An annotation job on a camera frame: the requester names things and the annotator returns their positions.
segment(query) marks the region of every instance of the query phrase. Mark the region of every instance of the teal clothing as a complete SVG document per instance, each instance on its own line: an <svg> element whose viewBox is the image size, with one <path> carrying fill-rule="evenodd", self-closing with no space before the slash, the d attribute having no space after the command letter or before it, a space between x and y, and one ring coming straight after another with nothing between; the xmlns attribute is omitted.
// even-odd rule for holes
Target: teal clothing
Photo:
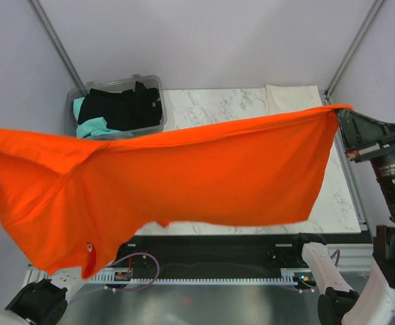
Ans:
<svg viewBox="0 0 395 325"><path fill-rule="evenodd" d="M74 100L72 110L76 120L78 120L78 116L80 115L80 109L81 105L83 104L83 100L84 97ZM77 137L80 138L91 138L117 132L120 131L107 128L107 122L103 117L93 118L77 126Z"/></svg>

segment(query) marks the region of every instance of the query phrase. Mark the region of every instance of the metal frame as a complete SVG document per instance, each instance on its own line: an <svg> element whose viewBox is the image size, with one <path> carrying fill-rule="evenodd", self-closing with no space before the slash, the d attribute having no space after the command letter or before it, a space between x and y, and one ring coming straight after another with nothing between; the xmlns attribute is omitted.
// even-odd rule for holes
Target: metal frame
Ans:
<svg viewBox="0 0 395 325"><path fill-rule="evenodd" d="M59 58L61 59L63 65L68 71L72 81L74 82L77 88L83 90L84 83L82 82L80 76L78 75L77 70L75 70L74 64L72 64L72 61L70 60L61 40L59 39L59 36L54 30L52 23L49 21L49 18L45 10L43 9L43 6L40 4L39 0L27 0L27 3L32 8L33 13L38 19L43 30L47 34L49 40L51 41L51 44L53 45L54 49L59 55Z"/></svg>
<svg viewBox="0 0 395 325"><path fill-rule="evenodd" d="M340 272L367 275L373 260L369 232L323 234L330 253L340 250ZM160 285L296 285L296 279L310 274L298 258L297 235L219 235L219 236L134 236L123 244L117 259L136 251L153 254L161 265ZM116 279L116 272L127 273L128 262L106 267L88 282L92 284L146 284L154 274L147 260L133 258L132 280ZM55 276L60 277L59 270ZM29 267L24 285L51 278Z"/></svg>
<svg viewBox="0 0 395 325"><path fill-rule="evenodd" d="M331 98L326 95L326 92L321 91L320 92L321 99L323 101L324 105L331 105ZM341 133L340 130L336 133L335 139L334 139L335 147L337 150L337 153L339 154L339 160L341 163L341 169L344 172L345 178L346 178L346 183L348 185L349 193L351 195L351 199L354 203L354 209L357 214L357 219L360 224L360 229L362 231L370 229L369 224L367 222L367 214L366 214L366 209L365 206L363 205L363 199L362 199L362 194L360 193L360 190L358 189L358 179L354 173L354 170L352 168L352 163L348 161L348 159L345 159L345 150L344 150L344 145L341 140Z"/></svg>
<svg viewBox="0 0 395 325"><path fill-rule="evenodd" d="M358 29L358 32L356 33L354 39L352 40L348 48L348 51L346 52L343 60L341 61L339 67L337 68L333 78L331 79L331 82L329 83L329 86L325 91L326 96L331 96L334 89L337 87L337 84L339 83L341 76L343 75L346 68L348 67L352 59L352 56L355 54L359 45L362 43L367 31L371 27L372 23L375 21L378 13L381 11L386 1L387 0L375 0L373 2L371 8L367 12L366 18L363 20L360 28Z"/></svg>

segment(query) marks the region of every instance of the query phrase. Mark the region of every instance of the orange polo shirt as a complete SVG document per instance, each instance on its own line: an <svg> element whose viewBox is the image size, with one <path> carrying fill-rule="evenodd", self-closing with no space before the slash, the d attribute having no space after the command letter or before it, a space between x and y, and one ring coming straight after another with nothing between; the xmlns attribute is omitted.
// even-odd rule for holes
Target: orange polo shirt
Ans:
<svg viewBox="0 0 395 325"><path fill-rule="evenodd" d="M39 269L81 266L88 278L150 221L305 221L338 108L352 109L324 106L109 142L0 129L1 224Z"/></svg>

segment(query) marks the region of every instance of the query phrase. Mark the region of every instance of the metal pole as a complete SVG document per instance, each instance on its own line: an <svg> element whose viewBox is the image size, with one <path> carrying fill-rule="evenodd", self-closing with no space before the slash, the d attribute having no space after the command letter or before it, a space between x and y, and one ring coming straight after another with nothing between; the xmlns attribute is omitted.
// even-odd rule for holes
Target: metal pole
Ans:
<svg viewBox="0 0 395 325"><path fill-rule="evenodd" d="M57 54L59 55L63 65L65 65L70 77L74 81L74 84L79 88L81 91L84 90L84 83L82 82L78 72L75 70L74 65L72 64L66 50L62 42L60 41L56 31L54 30L53 25L49 21L45 10L43 9L42 5L39 3L39 0L27 0L27 3L32 8L33 12L35 13L39 23L41 24L43 30L47 34L49 40L53 44L54 48L56 49Z"/></svg>
<svg viewBox="0 0 395 325"><path fill-rule="evenodd" d="M369 30L370 26L372 25L373 21L376 19L379 11L382 9L384 3L387 0L375 0L370 8L369 12L366 15L365 20L362 22L360 29L356 33L354 40L351 42L348 51L346 52L339 68L337 69L334 77L331 79L331 82L325 91L325 95L331 96L334 89L336 88L337 84L340 81L341 76L345 72L348 64L350 63L352 56L354 55L355 51L358 49L358 46L362 43L367 31Z"/></svg>

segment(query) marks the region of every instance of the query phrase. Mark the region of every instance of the metal floor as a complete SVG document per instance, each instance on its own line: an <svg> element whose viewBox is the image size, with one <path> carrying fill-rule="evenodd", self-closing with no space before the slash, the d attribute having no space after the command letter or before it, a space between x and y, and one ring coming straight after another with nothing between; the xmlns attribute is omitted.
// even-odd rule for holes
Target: metal floor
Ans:
<svg viewBox="0 0 395 325"><path fill-rule="evenodd" d="M344 274L361 292L367 279ZM87 284L79 295L98 285ZM152 286L100 290L68 307L60 325L319 325L319 294L279 286Z"/></svg>

